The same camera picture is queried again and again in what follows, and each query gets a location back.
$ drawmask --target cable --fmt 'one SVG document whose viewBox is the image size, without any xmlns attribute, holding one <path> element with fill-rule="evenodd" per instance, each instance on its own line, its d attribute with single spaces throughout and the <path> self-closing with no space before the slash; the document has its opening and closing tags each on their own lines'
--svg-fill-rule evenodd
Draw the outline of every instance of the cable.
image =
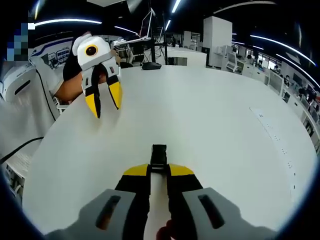
<svg viewBox="0 0 320 240">
<path fill-rule="evenodd" d="M 7 161 L 9 158 L 11 158 L 14 154 L 16 154 L 16 152 L 18 152 L 24 146 L 26 146 L 34 141 L 41 140 L 43 138 L 44 137 L 42 136 L 42 137 L 37 137 L 37 138 L 31 139 L 31 140 L 25 142 L 24 144 L 22 144 L 21 146 L 17 147 L 15 150 L 13 150 L 12 152 L 10 152 L 9 154 L 7 154 L 6 156 L 4 156 L 3 158 L 0 159 L 0 165 L 2 165 L 5 161 Z"/>
<path fill-rule="evenodd" d="M 53 117 L 53 120 L 56 121 L 56 118 L 55 118 L 54 114 L 52 113 L 51 108 L 50 108 L 50 105 L 49 105 L 49 101 L 48 101 L 48 98 L 47 98 L 47 95 L 46 95 L 46 91 L 45 91 L 44 83 L 42 82 L 41 75 L 40 75 L 40 73 L 38 72 L 37 69 L 36 69 L 35 71 L 36 71 L 36 73 L 38 74 L 38 76 L 39 76 L 39 78 L 40 78 L 41 85 L 42 85 L 42 89 L 43 89 L 43 94 L 44 94 L 45 100 L 46 100 L 46 104 L 48 105 L 48 108 L 49 108 L 50 113 L 51 113 L 51 115 L 52 115 L 52 117 Z"/>
<path fill-rule="evenodd" d="M 150 60 L 149 60 L 149 58 L 147 57 L 147 55 L 146 55 L 144 52 L 143 52 L 143 54 L 144 54 L 146 60 L 147 60 L 148 62 L 150 62 Z"/>
<path fill-rule="evenodd" d="M 164 58 L 164 62 L 166 62 L 166 56 L 165 56 L 164 52 L 162 51 L 162 47 L 161 46 L 160 46 L 160 50 L 162 52 L 162 55 L 163 55 L 163 58 Z"/>
</svg>

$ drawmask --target white wall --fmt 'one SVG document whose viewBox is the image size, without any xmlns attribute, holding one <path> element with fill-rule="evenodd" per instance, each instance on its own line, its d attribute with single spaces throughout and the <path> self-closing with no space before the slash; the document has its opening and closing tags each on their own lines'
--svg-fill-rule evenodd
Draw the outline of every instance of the white wall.
<svg viewBox="0 0 320 240">
<path fill-rule="evenodd" d="M 114 41 L 118 40 L 119 36 L 114 36 L 114 35 L 96 35 L 98 37 L 103 38 L 105 41 Z"/>
<path fill-rule="evenodd" d="M 210 16 L 203 20 L 203 46 L 210 48 L 209 65 L 221 67 L 222 57 L 214 54 L 217 47 L 231 46 L 232 22 Z"/>
<path fill-rule="evenodd" d="M 183 33 L 183 47 L 184 46 L 189 47 L 190 45 L 191 45 L 191 32 L 184 31 L 184 33 Z"/>
<path fill-rule="evenodd" d="M 289 75 L 291 80 L 294 78 L 294 74 L 296 74 L 304 82 L 303 85 L 306 85 L 306 84 L 310 84 L 311 86 L 315 85 L 315 83 L 311 79 L 306 78 L 299 71 L 297 71 L 296 69 L 294 69 L 292 66 L 290 66 L 284 61 L 281 63 L 281 74 L 283 75 L 283 77 L 286 77 L 287 75 Z"/>
<path fill-rule="evenodd" d="M 178 41 L 180 41 L 181 44 L 183 43 L 183 41 L 182 41 L 182 34 L 173 33 L 172 35 L 173 35 L 174 38 L 175 38 L 176 44 L 178 44 Z"/>
<path fill-rule="evenodd" d="M 246 57 L 246 47 L 244 47 L 244 46 L 239 46 L 239 53 L 238 53 L 238 55 L 240 55 L 240 56 L 242 56 L 242 57 Z"/>
<path fill-rule="evenodd" d="M 67 60 L 69 53 L 71 51 L 71 45 L 73 37 L 67 37 L 55 41 L 50 41 L 39 45 L 35 48 L 30 48 L 28 50 L 29 57 L 43 57 L 48 54 L 48 65 L 52 69 L 58 68 L 60 65 L 63 65 Z"/>
<path fill-rule="evenodd" d="M 67 37 L 67 38 L 44 43 L 44 44 L 39 45 L 33 49 L 31 48 L 31 49 L 29 49 L 29 56 L 32 56 L 36 53 L 39 53 L 42 49 L 43 49 L 43 52 L 40 55 L 38 55 L 39 57 L 42 57 L 45 54 L 56 53 L 57 51 L 59 51 L 63 48 L 71 48 L 71 44 L 72 44 L 73 39 L 74 39 L 73 37 Z"/>
</svg>

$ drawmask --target computer monitor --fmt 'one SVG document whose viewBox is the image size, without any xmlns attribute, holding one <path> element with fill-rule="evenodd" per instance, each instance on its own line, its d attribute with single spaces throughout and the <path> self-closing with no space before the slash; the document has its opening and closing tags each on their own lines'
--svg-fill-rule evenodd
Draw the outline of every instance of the computer monitor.
<svg viewBox="0 0 320 240">
<path fill-rule="evenodd" d="M 282 84 L 283 84 L 283 78 L 280 77 L 278 74 L 275 74 L 274 72 L 270 72 L 270 80 L 269 85 L 273 87 L 274 91 L 280 95 Z"/>
<path fill-rule="evenodd" d="M 236 64 L 236 58 L 235 58 L 235 55 L 233 53 L 228 52 L 228 61 L 230 63 Z"/>
<path fill-rule="evenodd" d="M 43 55 L 41 58 L 42 58 L 42 60 L 44 61 L 44 63 L 45 63 L 46 65 L 48 65 L 48 66 L 49 66 L 49 57 L 48 57 L 48 53 L 47 53 L 47 54 L 45 54 L 45 55 Z"/>
<path fill-rule="evenodd" d="M 140 38 L 147 38 L 149 36 L 150 24 L 151 24 L 152 12 L 150 11 L 142 21 L 140 30 Z"/>
<path fill-rule="evenodd" d="M 298 75 L 296 75 L 295 73 L 293 74 L 293 80 L 299 85 L 302 86 L 303 85 L 303 80 L 298 77 Z"/>
</svg>

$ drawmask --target ceiling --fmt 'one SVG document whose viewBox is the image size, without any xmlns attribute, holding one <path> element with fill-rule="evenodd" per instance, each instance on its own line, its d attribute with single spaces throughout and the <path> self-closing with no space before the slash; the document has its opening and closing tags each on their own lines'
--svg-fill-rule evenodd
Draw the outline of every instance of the ceiling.
<svg viewBox="0 0 320 240">
<path fill-rule="evenodd" d="M 101 7 L 86 0 L 46 0 L 38 11 L 37 20 L 58 18 L 81 18 L 101 21 L 101 25 L 90 23 L 51 24 L 37 27 L 31 34 L 31 40 L 45 35 L 71 31 L 70 36 L 80 35 L 86 30 L 94 34 L 125 35 L 127 32 L 114 28 L 120 26 L 138 32 L 142 19 L 149 11 L 148 0 L 141 1 L 135 12 L 130 13 L 126 2 Z M 320 65 L 320 50 L 318 47 L 317 30 L 314 19 L 319 14 L 320 3 L 304 0 L 303 4 L 291 0 L 275 0 L 276 4 L 251 4 L 230 8 L 216 14 L 213 12 L 225 7 L 250 2 L 250 0 L 181 0 L 175 13 L 171 13 L 176 0 L 150 0 L 151 7 L 157 16 L 157 24 L 163 25 L 171 19 L 168 33 L 183 33 L 191 31 L 203 33 L 203 19 L 215 16 L 232 22 L 234 41 L 264 48 L 264 53 L 276 57 L 276 53 L 287 56 L 286 48 L 272 42 L 250 37 L 250 34 L 263 36 L 285 43 Z M 30 11 L 35 9 L 35 1 L 30 5 Z M 301 66 L 313 78 L 319 78 L 318 67 L 314 67 L 304 58 L 300 58 Z"/>
</svg>

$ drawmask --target white table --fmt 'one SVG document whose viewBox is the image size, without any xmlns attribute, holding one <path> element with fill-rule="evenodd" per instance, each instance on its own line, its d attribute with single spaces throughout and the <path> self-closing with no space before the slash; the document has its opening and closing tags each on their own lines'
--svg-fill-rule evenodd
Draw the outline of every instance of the white table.
<svg viewBox="0 0 320 240">
<path fill-rule="evenodd" d="M 122 71 L 122 109 L 100 85 L 101 118 L 79 96 L 58 118 L 34 155 L 23 209 L 46 234 L 75 222 L 80 209 L 123 172 L 150 162 L 152 144 L 167 145 L 169 163 L 191 168 L 204 188 L 234 203 L 253 226 L 277 231 L 298 203 L 275 145 L 249 108 L 273 118 L 297 170 L 302 198 L 316 153 L 287 104 L 259 81 L 220 70 L 162 66 Z M 166 183 L 153 174 L 145 239 L 170 218 Z"/>
<path fill-rule="evenodd" d="M 156 58 L 156 62 L 165 65 L 165 48 L 162 47 L 162 52 L 160 51 L 159 47 L 155 48 L 156 54 L 161 55 Z M 150 49 L 146 50 L 144 54 L 147 56 L 148 59 L 145 58 L 145 61 L 151 61 L 151 52 Z M 191 50 L 188 48 L 182 47 L 168 47 L 167 48 L 167 56 L 168 58 L 186 58 L 188 67 L 206 67 L 207 62 L 207 54 L 203 52 L 199 52 L 196 50 Z"/>
<path fill-rule="evenodd" d="M 146 42 L 151 40 L 151 37 L 143 37 L 143 38 L 139 38 L 139 39 L 134 39 L 134 40 L 122 40 L 122 41 L 114 41 L 115 43 L 113 43 L 114 47 L 119 47 L 122 45 L 126 45 L 126 44 L 134 44 L 134 43 L 139 43 L 139 42 Z"/>
<path fill-rule="evenodd" d="M 241 73 L 243 76 L 261 81 L 262 83 L 264 83 L 266 85 L 268 84 L 269 72 L 262 71 L 258 67 L 255 67 L 249 63 L 246 63 L 243 60 L 241 62 L 243 63 L 243 70 Z"/>
<path fill-rule="evenodd" d="M 314 118 L 311 116 L 308 109 L 302 104 L 301 100 L 293 93 L 292 89 L 285 86 L 283 88 L 283 91 L 285 91 L 287 94 L 290 95 L 289 101 L 287 104 L 294 111 L 294 113 L 297 115 L 300 121 L 304 123 L 305 120 L 308 119 L 309 122 L 311 123 L 312 128 L 314 130 L 314 134 L 311 136 L 311 141 L 314 147 L 317 149 L 319 145 L 319 140 L 320 140 L 320 129 L 318 124 L 315 122 Z"/>
</svg>

